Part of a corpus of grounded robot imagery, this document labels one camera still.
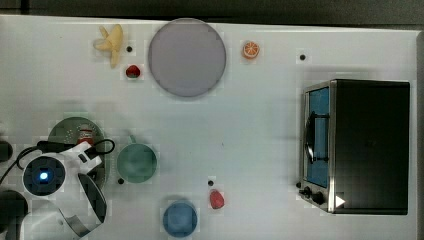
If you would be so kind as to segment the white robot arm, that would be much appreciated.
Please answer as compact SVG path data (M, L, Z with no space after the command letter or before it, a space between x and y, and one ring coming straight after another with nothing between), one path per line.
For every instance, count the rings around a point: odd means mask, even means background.
M89 176L102 164L102 153L88 142L40 141L14 164L33 151L41 154L21 167L22 190L1 193L5 240L80 240L103 224L106 200Z

